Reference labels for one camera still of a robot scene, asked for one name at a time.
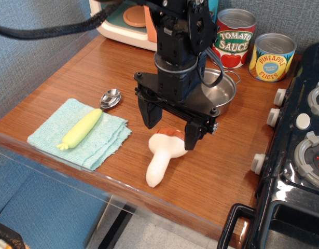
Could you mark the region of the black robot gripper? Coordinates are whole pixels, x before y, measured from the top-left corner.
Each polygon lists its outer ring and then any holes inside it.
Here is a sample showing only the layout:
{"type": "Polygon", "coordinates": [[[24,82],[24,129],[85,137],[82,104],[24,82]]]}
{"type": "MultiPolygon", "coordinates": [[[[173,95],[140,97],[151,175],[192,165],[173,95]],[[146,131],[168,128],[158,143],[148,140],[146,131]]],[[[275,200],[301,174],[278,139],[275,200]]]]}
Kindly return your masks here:
{"type": "Polygon", "coordinates": [[[216,86],[218,81],[205,81],[206,53],[184,65],[170,64],[155,54],[157,73],[136,72],[135,94],[144,125],[152,129],[165,110],[187,122],[185,149],[194,150],[198,140],[217,129],[219,110],[202,95],[201,85],[216,86]]]}

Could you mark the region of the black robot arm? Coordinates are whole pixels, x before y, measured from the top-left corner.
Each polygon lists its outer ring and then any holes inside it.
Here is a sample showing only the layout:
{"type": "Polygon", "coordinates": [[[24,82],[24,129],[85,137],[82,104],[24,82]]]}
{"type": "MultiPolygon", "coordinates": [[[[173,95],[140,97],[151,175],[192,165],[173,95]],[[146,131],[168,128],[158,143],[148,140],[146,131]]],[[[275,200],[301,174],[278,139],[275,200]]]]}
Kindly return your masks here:
{"type": "Polygon", "coordinates": [[[207,1],[138,1],[147,6],[157,32],[154,63],[156,74],[137,72],[135,93],[146,127],[153,128],[163,111],[186,121],[185,149],[193,150],[207,133],[216,130],[220,112],[201,95],[202,86],[212,88],[224,76],[212,82],[204,79],[207,58],[222,63],[212,45],[218,27],[207,1]]]}

